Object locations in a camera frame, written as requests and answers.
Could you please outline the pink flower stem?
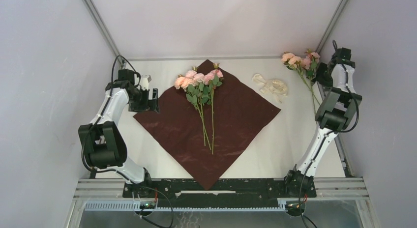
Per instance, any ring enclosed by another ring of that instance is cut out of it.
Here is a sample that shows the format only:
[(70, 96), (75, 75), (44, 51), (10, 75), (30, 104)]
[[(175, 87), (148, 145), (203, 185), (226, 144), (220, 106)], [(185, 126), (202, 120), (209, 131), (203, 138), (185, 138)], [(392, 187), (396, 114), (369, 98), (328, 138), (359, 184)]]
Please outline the pink flower stem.
[(203, 128), (203, 142), (213, 153), (212, 143), (205, 126), (204, 106), (209, 102), (207, 85), (204, 82), (205, 75), (198, 72), (198, 68), (193, 66), (184, 75), (178, 75), (174, 82), (175, 89), (182, 89), (185, 97), (194, 109), (199, 113)]
[(316, 77), (318, 65), (320, 63), (320, 55), (317, 52), (307, 49), (305, 52), (305, 58), (301, 61), (302, 76), (305, 80), (308, 90), (310, 91), (314, 113), (317, 111), (316, 104), (319, 103), (318, 98), (313, 90), (313, 80)]
[(211, 139), (211, 154), (214, 154), (214, 91), (217, 87), (220, 87), (223, 83), (224, 76), (219, 68), (219, 63), (213, 63), (214, 69), (204, 75), (204, 84), (208, 87), (208, 104), (211, 106), (211, 127), (212, 127), (212, 139)]
[(305, 80), (302, 76), (302, 70), (301, 70), (301, 61), (304, 57), (297, 56), (290, 52), (285, 52), (282, 55), (281, 61), (285, 65), (287, 69), (295, 71), (298, 76), (301, 78), (303, 83), (306, 85)]

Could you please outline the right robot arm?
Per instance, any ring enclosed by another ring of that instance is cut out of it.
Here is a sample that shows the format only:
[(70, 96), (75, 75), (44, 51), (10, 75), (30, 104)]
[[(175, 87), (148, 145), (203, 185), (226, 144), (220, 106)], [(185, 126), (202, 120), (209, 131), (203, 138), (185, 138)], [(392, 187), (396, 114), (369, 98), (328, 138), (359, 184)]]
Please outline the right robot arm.
[(353, 87), (356, 64), (351, 61), (351, 50), (335, 47), (328, 64), (320, 63), (319, 59), (319, 55), (310, 50), (304, 60), (289, 53), (282, 57), (284, 65), (297, 71), (309, 88), (318, 83), (327, 89), (316, 109), (314, 137), (300, 161), (285, 177), (284, 190), (292, 197), (304, 196), (313, 190), (317, 166), (326, 149), (338, 134), (352, 131), (359, 120), (362, 96)]

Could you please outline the red wrapping paper sheet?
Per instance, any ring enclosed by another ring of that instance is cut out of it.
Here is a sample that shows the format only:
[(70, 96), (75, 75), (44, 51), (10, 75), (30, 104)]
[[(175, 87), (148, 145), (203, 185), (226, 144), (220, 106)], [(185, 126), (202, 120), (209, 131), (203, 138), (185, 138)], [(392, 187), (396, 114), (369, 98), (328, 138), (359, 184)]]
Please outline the red wrapping paper sheet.
[(280, 109), (224, 71), (214, 104), (199, 114), (183, 90), (167, 89), (160, 111), (136, 114), (135, 120), (205, 190), (248, 148)]

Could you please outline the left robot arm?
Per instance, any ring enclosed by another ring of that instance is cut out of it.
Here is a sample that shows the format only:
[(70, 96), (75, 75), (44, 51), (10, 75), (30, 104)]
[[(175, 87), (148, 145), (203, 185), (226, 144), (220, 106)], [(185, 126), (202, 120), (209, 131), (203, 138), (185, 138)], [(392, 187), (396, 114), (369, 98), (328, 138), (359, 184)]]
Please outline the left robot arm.
[(94, 174), (115, 172), (127, 184), (135, 184), (135, 191), (142, 197), (153, 193), (154, 184), (148, 170), (128, 157), (118, 124), (125, 107), (134, 113), (159, 112), (158, 89), (150, 89), (150, 82), (150, 75), (119, 70), (118, 78), (105, 88), (105, 99), (97, 115), (78, 129), (86, 169)]

